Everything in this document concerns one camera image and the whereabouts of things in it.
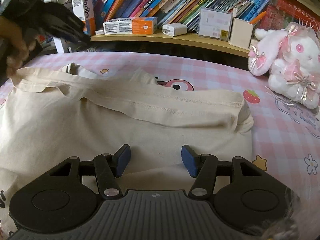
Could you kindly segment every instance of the gray ribbed panel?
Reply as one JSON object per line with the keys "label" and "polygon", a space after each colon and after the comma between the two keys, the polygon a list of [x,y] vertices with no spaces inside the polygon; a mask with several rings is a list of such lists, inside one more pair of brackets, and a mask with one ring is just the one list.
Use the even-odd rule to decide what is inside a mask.
{"label": "gray ribbed panel", "polygon": [[182,190],[133,191],[105,201],[86,224],[65,233],[41,235],[20,230],[10,240],[241,240],[205,201]]}

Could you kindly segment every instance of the pink checkered tablecloth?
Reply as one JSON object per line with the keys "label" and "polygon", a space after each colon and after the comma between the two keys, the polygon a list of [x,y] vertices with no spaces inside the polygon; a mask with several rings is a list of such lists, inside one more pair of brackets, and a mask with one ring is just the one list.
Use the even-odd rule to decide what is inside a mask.
{"label": "pink checkered tablecloth", "polygon": [[[58,70],[71,62],[104,76],[142,68],[160,84],[176,89],[243,94],[254,118],[253,163],[291,188],[308,185],[319,190],[320,122],[306,108],[286,106],[268,95],[266,77],[201,60],[132,52],[55,54],[38,57],[28,66]],[[11,88],[10,82],[0,88],[1,104]]]}

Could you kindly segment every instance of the yellow star print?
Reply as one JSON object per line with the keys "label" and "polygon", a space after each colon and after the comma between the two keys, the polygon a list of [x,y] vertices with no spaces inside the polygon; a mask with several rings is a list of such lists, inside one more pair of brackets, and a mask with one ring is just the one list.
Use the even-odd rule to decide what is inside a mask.
{"label": "yellow star print", "polygon": [[102,70],[100,71],[101,74],[104,74],[104,73],[107,73],[107,72],[109,72],[109,69],[102,69]]}
{"label": "yellow star print", "polygon": [[263,171],[267,171],[267,159],[263,159],[260,157],[260,155],[256,156],[256,159],[252,161],[254,165],[256,165],[258,168],[262,169]]}

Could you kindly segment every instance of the pink bunny eye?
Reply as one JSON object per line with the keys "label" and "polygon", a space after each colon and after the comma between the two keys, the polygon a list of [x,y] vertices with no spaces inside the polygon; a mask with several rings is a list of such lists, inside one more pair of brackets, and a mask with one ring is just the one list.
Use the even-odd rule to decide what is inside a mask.
{"label": "pink bunny eye", "polygon": [[303,46],[301,44],[298,44],[296,49],[297,49],[297,52],[300,52],[300,53],[303,52]]}

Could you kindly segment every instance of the pen holder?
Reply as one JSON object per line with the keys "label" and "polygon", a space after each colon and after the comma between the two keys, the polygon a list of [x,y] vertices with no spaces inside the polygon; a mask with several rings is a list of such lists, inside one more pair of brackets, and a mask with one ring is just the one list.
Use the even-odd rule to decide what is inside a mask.
{"label": "pen holder", "polygon": [[252,37],[253,24],[234,18],[229,44],[243,49],[248,49]]}

